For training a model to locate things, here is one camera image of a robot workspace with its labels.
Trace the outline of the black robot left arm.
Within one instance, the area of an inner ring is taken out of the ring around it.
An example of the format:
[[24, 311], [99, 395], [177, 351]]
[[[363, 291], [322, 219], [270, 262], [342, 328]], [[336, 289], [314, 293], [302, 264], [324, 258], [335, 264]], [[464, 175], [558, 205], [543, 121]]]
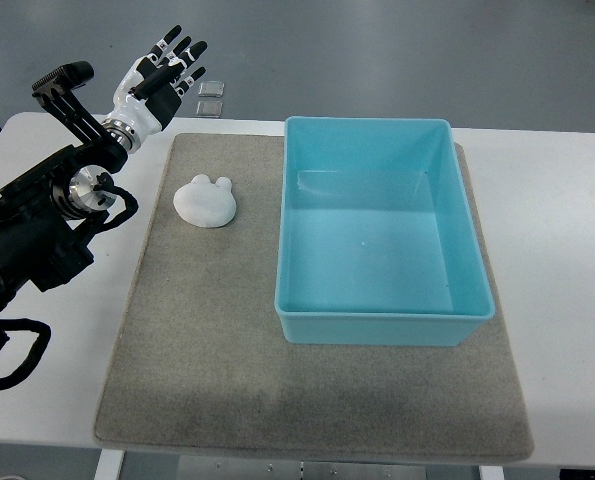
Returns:
[[[137, 200], [111, 178], [127, 158], [114, 140], [67, 146], [0, 189], [0, 312], [27, 282], [42, 292], [68, 283], [92, 264], [94, 236], [137, 212]], [[51, 338], [41, 321], [0, 318], [0, 352], [12, 331], [37, 337], [21, 364], [0, 378], [0, 391], [28, 378]]]

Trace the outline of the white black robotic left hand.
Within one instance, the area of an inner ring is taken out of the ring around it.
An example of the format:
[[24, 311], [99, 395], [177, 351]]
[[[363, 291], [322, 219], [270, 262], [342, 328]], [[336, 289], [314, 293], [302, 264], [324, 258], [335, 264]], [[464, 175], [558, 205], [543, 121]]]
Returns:
[[206, 72], [196, 62], [207, 43], [180, 38], [181, 33], [177, 25], [158, 40], [134, 62], [114, 93], [114, 108], [102, 126], [129, 154], [167, 128], [183, 97]]

